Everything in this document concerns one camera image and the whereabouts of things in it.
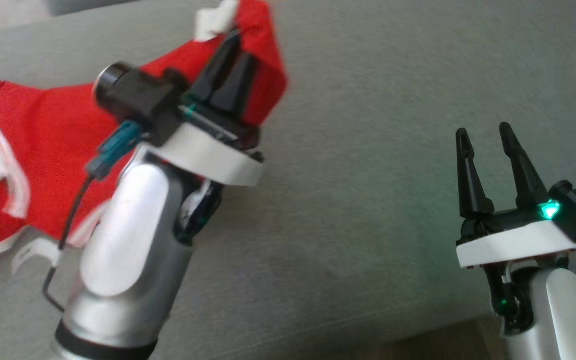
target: red fabric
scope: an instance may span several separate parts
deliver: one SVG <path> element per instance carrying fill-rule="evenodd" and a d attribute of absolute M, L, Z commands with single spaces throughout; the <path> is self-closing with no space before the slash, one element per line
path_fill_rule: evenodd
<path fill-rule="evenodd" d="M 244 114 L 246 123 L 260 125 L 284 93 L 286 76 L 268 5 L 261 0 L 240 0 L 235 21 L 243 50 L 260 60 Z M 192 82 L 220 42 L 221 38 L 204 43 L 190 41 L 142 69 L 160 75 L 167 67 L 176 68 Z M 94 103 L 92 84 L 36 89 L 0 80 L 0 130 L 30 183 L 26 219 L 10 223 L 1 215 L 0 228 L 7 229 L 0 230 L 0 241 L 23 223 L 59 237 L 85 179 L 85 164 L 116 128 L 115 119 Z M 93 182 L 75 217 L 73 230 L 112 196 L 127 161 L 128 157 L 124 157 L 105 180 Z M 7 196 L 2 182 L 0 212 Z"/>

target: black cable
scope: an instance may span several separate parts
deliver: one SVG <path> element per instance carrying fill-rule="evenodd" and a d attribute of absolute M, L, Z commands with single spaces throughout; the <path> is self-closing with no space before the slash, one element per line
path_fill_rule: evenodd
<path fill-rule="evenodd" d="M 72 207 L 70 208 L 70 212 L 68 214 L 68 217 L 66 218 L 66 224 L 63 227 L 63 232 L 61 233 L 61 239 L 59 240 L 60 253 L 61 251 L 64 250 L 64 248 L 66 248 L 66 240 L 68 240 L 68 234 L 71 232 L 71 227 L 73 226 L 73 220 L 75 219 L 75 214 L 77 214 L 77 209 L 79 209 L 80 204 L 82 203 L 82 199 L 84 198 L 84 194 L 86 194 L 86 191 L 90 186 L 90 183 L 92 183 L 94 179 L 95 178 L 92 175 L 87 176 L 83 185 L 81 185 L 81 189 L 79 190 L 77 196 L 75 197 L 75 200 L 72 202 Z M 46 298 L 48 303 L 50 303 L 52 306 L 55 307 L 55 309 L 63 313 L 64 306 L 59 304 L 59 302 L 57 302 L 57 300 L 55 300 L 55 298 L 53 298 L 52 295 L 48 293 L 48 287 L 50 287 L 50 283 L 51 281 L 53 281 L 56 271 L 57 271 L 56 266 L 50 268 L 50 271 L 48 271 L 48 275 L 46 275 L 46 280 L 43 281 L 43 287 L 41 289 L 41 293 L 43 294 L 43 297 Z"/>

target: gray fabric surface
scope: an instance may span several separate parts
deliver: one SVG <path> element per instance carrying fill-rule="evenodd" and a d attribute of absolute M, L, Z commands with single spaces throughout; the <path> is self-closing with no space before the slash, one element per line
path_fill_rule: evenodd
<path fill-rule="evenodd" d="M 0 78 L 91 82 L 189 39 L 199 0 L 149 0 L 0 31 Z M 162 333 L 162 359 L 281 359 L 395 340 L 489 310 L 460 269 L 455 131 L 498 209 L 514 205 L 498 125 L 546 184 L 576 186 L 576 1 L 288 0 L 290 89 L 264 126 L 260 186 L 229 189 Z M 70 251 L 55 292 L 77 267 Z M 59 317 L 48 264 L 0 257 L 0 360 L 41 358 Z M 576 256 L 573 258 L 576 269 Z"/>

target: wooden floor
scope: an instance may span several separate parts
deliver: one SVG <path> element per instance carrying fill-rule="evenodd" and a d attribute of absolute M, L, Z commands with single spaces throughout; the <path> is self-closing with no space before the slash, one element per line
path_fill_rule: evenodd
<path fill-rule="evenodd" d="M 327 360 L 507 360 L 493 315 Z"/>

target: blue cable connector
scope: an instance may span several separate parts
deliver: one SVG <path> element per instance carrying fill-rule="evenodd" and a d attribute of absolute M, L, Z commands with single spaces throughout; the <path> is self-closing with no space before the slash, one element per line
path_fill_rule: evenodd
<path fill-rule="evenodd" d="M 97 148 L 99 155 L 86 164 L 86 171 L 96 180 L 103 180 L 116 162 L 130 153 L 142 141 L 142 127 L 134 121 L 124 121 Z"/>

